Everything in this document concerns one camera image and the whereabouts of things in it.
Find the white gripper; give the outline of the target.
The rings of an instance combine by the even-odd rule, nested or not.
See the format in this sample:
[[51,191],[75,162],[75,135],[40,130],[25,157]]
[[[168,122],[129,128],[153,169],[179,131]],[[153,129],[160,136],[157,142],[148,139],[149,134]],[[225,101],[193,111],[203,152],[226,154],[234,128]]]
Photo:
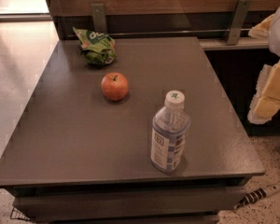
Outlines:
[[[280,7],[274,15],[252,27],[253,38],[269,37],[269,50],[280,57]],[[264,64],[259,73],[256,93],[252,98],[247,118],[250,123],[264,124],[280,110],[280,60],[273,66]]]

